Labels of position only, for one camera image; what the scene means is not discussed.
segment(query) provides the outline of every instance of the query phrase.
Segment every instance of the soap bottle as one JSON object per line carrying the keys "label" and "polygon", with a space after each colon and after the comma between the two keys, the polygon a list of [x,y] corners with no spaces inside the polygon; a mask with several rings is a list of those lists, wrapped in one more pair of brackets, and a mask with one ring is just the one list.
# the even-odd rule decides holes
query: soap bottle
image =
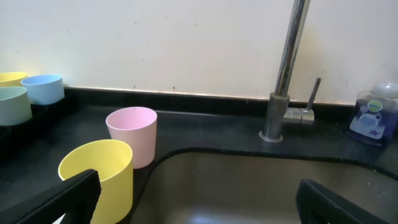
{"label": "soap bottle", "polygon": [[398,83],[380,83],[358,93],[346,134],[376,147],[390,143],[398,122]]}

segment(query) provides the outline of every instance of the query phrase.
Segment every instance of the faucet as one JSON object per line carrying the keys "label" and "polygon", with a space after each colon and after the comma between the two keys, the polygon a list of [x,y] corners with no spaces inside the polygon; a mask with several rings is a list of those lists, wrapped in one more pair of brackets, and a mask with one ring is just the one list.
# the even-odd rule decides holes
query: faucet
{"label": "faucet", "polygon": [[283,123],[313,124],[315,120],[312,105],[321,78],[315,81],[306,108],[288,108],[290,96],[287,94],[309,5],[310,0],[295,0],[293,4],[275,91],[269,96],[266,123],[259,133],[260,137],[268,142],[283,140],[281,135]]}

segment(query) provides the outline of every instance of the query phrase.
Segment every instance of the sink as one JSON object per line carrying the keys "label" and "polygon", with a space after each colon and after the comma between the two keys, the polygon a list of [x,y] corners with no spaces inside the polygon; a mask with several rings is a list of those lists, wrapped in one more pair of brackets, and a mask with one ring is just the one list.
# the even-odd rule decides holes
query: sink
{"label": "sink", "polygon": [[389,223],[398,223],[398,182],[332,162],[187,152],[161,162],[132,223],[300,223],[295,195],[312,179]]}

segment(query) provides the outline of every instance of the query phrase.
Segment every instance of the black tray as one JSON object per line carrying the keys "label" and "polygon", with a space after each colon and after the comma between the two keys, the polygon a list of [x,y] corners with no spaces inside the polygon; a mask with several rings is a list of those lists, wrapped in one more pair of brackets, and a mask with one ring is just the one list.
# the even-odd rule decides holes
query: black tray
{"label": "black tray", "polygon": [[76,100],[68,94],[51,105],[31,105],[33,118],[21,124],[0,126],[0,161],[17,148],[47,132],[53,124],[76,108]]}

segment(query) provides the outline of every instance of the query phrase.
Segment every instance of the cup rim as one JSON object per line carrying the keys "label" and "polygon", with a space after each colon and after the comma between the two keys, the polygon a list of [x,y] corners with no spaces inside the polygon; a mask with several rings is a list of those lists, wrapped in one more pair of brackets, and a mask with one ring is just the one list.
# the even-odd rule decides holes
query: cup rim
{"label": "cup rim", "polygon": [[[57,77],[57,79],[56,80],[52,80],[52,81],[50,81],[50,82],[40,82],[40,83],[27,83],[26,81],[31,81],[31,80],[34,80],[34,79],[37,79],[37,78],[41,78],[41,77]],[[61,80],[62,79],[62,76],[60,76],[60,75],[53,75],[53,74],[45,74],[45,75],[35,75],[35,76],[32,76],[32,77],[27,77],[27,78],[25,78],[25,79],[23,79],[23,80],[21,80],[21,84],[23,84],[23,85],[43,85],[43,84],[48,84],[48,83],[53,83],[53,82],[57,82],[57,81],[59,81],[59,80]]]}
{"label": "cup rim", "polygon": [[107,178],[105,178],[105,179],[103,179],[103,180],[100,179],[99,182],[102,183],[102,182],[104,182],[104,181],[107,181],[107,180],[109,180],[109,179],[112,179],[113,177],[116,177],[116,176],[119,175],[121,172],[123,172],[125,169],[127,169],[127,167],[129,167],[129,164],[132,162],[132,149],[131,149],[130,145],[127,144],[127,143],[125,143],[124,141],[120,141],[120,140],[116,140],[116,139],[101,139],[101,140],[97,140],[97,141],[88,142],[88,143],[86,143],[86,144],[83,144],[83,145],[77,147],[76,149],[70,151],[70,152],[61,160],[60,164],[58,165],[58,176],[61,178],[61,180],[63,180],[63,181],[66,180],[66,179],[64,179],[64,178],[62,177],[61,172],[60,172],[60,169],[61,169],[61,165],[63,164],[63,162],[65,161],[65,159],[66,159],[67,157],[69,157],[73,152],[75,152],[75,151],[77,151],[77,150],[79,150],[79,149],[81,149],[81,148],[83,148],[83,147],[85,147],[85,146],[87,146],[87,145],[96,144],[97,142],[104,142],[104,141],[118,142],[118,143],[122,143],[122,144],[124,144],[125,146],[127,146],[127,148],[130,149],[130,150],[127,150],[127,151],[130,152],[130,161],[129,161],[129,162],[123,167],[123,169],[121,169],[119,172],[117,172],[117,173],[115,173],[114,175],[109,176],[109,177],[107,177]]}
{"label": "cup rim", "polygon": [[[130,108],[144,108],[144,109],[147,109],[147,110],[149,110],[149,111],[155,113],[155,119],[154,119],[151,123],[149,123],[149,124],[147,124],[147,125],[145,125],[145,126],[143,126],[143,127],[140,127],[140,128],[128,128],[128,129],[125,129],[125,128],[116,128],[116,127],[114,127],[114,126],[112,126],[112,125],[109,124],[108,119],[109,119],[113,114],[115,114],[115,113],[117,113],[117,112],[119,112],[119,111],[122,111],[122,110],[130,109]],[[121,109],[118,109],[118,110],[116,110],[116,111],[113,111],[113,112],[112,112],[111,114],[109,114],[109,115],[106,117],[106,119],[105,119],[105,123],[106,123],[106,125],[108,125],[108,127],[113,128],[113,129],[116,129],[116,130],[120,130],[120,131],[139,130],[139,129],[142,129],[142,128],[145,128],[145,127],[148,127],[148,126],[152,125],[152,124],[155,123],[156,121],[157,121],[157,113],[156,113],[156,111],[154,111],[154,110],[152,110],[152,109],[150,109],[150,108],[144,107],[144,106],[130,106],[130,107],[127,107],[127,108],[121,108]]]}
{"label": "cup rim", "polygon": [[0,80],[0,83],[12,82],[12,81],[20,80],[20,79],[25,79],[27,77],[26,72],[1,72],[0,76],[1,75],[5,75],[5,74],[12,74],[12,73],[17,74],[18,78],[13,78],[13,79],[10,79],[10,80]]}
{"label": "cup rim", "polygon": [[9,98],[4,98],[4,99],[0,98],[0,101],[10,100],[10,99],[13,99],[13,98],[22,96],[23,94],[25,94],[25,93],[27,92],[27,89],[26,89],[25,87],[21,87],[21,86],[5,86],[5,87],[0,87],[0,90],[4,90],[4,89],[7,89],[7,88],[8,88],[8,89],[16,88],[16,89],[19,89],[19,90],[23,90],[23,92],[20,92],[20,93],[18,93],[17,95],[11,96],[11,97],[9,97]]}

